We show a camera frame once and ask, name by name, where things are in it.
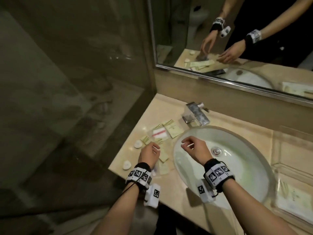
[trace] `countertop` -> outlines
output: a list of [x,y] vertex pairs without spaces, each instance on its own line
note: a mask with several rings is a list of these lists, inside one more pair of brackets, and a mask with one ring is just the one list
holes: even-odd
[[[195,51],[194,55],[190,55],[190,49],[184,49],[174,67],[185,68],[185,59],[195,61],[200,51]],[[286,67],[271,63],[261,63],[246,59],[237,59],[234,64],[223,64],[216,61],[218,55],[209,54],[209,59],[215,60],[215,63],[207,68],[199,70],[199,72],[208,72],[228,67],[242,68],[256,73],[267,79],[275,90],[282,90],[282,82],[293,82],[304,85],[313,86],[313,72],[305,69]],[[175,72],[184,76],[198,78],[196,76]]]
[[[189,126],[181,118],[185,104],[186,102],[156,94],[112,161],[109,170],[126,179],[131,169],[123,170],[123,162],[129,160],[132,168],[137,164],[140,149],[135,149],[133,145],[136,140],[142,138],[147,131],[156,125],[173,119],[178,121],[184,130],[188,130]],[[205,112],[205,114],[211,121],[210,125],[225,128],[244,137],[270,163],[273,130],[213,111]],[[170,157],[169,165],[173,163],[173,148],[178,138],[180,137],[168,139],[163,143],[164,150]],[[221,209],[211,204],[202,204],[200,198],[187,189],[174,166],[169,174],[154,177],[152,183],[157,183],[161,186],[159,197],[161,203],[180,213],[206,231],[214,234],[244,234],[232,210]],[[270,208],[268,201],[265,202],[265,205]],[[299,234],[307,234],[292,225],[291,227]]]

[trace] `hand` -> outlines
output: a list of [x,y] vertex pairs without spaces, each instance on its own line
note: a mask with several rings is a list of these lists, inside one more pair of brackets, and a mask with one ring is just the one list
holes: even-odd
[[205,142],[194,136],[183,139],[182,143],[181,147],[202,166],[213,158]]
[[145,162],[152,170],[160,156],[160,151],[156,148],[160,149],[159,145],[154,142],[150,142],[148,145],[146,145],[139,154],[138,163]]
[[228,64],[239,58],[246,49],[245,40],[234,43],[224,53],[222,53],[217,59],[218,62]]
[[[216,40],[216,37],[217,37],[217,34],[218,34],[218,31],[217,30],[212,30],[209,35],[202,41],[202,45],[201,45],[201,52],[205,53],[206,55],[211,51],[214,43],[215,43],[215,40]],[[205,47],[206,45],[210,43],[210,47],[209,47],[209,50],[206,51],[205,50]]]

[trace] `forearm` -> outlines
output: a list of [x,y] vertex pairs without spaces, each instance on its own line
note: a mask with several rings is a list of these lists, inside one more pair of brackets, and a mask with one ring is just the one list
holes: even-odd
[[219,14],[219,17],[225,19],[230,13],[230,11],[233,9],[233,7],[235,6],[236,2],[237,0],[225,0],[225,3]]
[[223,193],[249,235],[296,235],[285,221],[274,215],[233,179],[224,182]]
[[96,227],[92,235],[128,234],[138,195],[139,188],[136,184],[134,184],[115,202],[104,219]]
[[281,31],[295,22],[312,4],[313,0],[297,0],[290,8],[261,30],[262,39]]

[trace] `round soap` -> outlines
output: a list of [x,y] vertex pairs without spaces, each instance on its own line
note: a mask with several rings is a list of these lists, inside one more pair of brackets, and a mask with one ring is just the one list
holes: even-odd
[[141,141],[141,140],[137,140],[137,141],[135,142],[135,144],[134,144],[134,147],[135,147],[136,149],[141,148],[141,147],[142,147],[142,141]]
[[123,163],[123,169],[124,170],[128,170],[128,169],[130,169],[131,168],[131,162],[130,161],[125,161],[124,163]]

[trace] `chrome faucet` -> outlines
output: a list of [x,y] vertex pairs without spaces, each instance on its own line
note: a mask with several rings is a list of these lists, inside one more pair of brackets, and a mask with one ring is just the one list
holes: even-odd
[[207,125],[210,123],[209,119],[202,112],[202,110],[209,112],[207,108],[204,107],[203,103],[196,104],[194,102],[188,103],[185,105],[185,111],[182,114],[182,118],[186,124],[197,120],[201,126]]

